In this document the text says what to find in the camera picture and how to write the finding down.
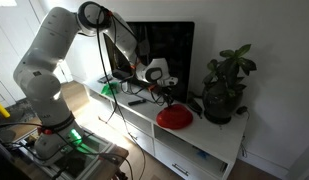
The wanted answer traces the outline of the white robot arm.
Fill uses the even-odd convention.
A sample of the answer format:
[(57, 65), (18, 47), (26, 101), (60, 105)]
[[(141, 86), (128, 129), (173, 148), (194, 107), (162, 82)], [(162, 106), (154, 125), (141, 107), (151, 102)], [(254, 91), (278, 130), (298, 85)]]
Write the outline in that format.
[(155, 58), (148, 65), (141, 62), (137, 37), (118, 13), (92, 1), (81, 4), (76, 13), (62, 7), (52, 8), (13, 73), (14, 81), (42, 122), (34, 143), (34, 160), (43, 166), (61, 159), (64, 156), (61, 148), (84, 136), (63, 98), (56, 74), (78, 34), (109, 37), (139, 81), (160, 87), (178, 83), (170, 74), (166, 59)]

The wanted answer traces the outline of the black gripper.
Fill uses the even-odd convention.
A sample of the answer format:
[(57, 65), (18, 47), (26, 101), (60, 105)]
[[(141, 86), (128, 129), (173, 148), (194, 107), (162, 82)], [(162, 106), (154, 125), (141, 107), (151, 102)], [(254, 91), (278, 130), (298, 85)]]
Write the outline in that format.
[(151, 84), (148, 90), (155, 98), (163, 98), (165, 100), (171, 99), (172, 88), (170, 86), (161, 86), (158, 84)]

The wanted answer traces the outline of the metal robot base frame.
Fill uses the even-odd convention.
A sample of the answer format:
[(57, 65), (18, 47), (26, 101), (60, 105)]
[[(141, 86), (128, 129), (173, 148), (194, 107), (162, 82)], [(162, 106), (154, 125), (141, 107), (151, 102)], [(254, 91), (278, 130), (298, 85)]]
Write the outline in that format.
[(34, 149), (37, 135), (30, 131), (13, 146), (52, 180), (128, 180), (120, 170), (128, 153), (120, 154), (117, 145), (88, 130), (83, 137), (72, 131), (66, 144), (45, 159)]

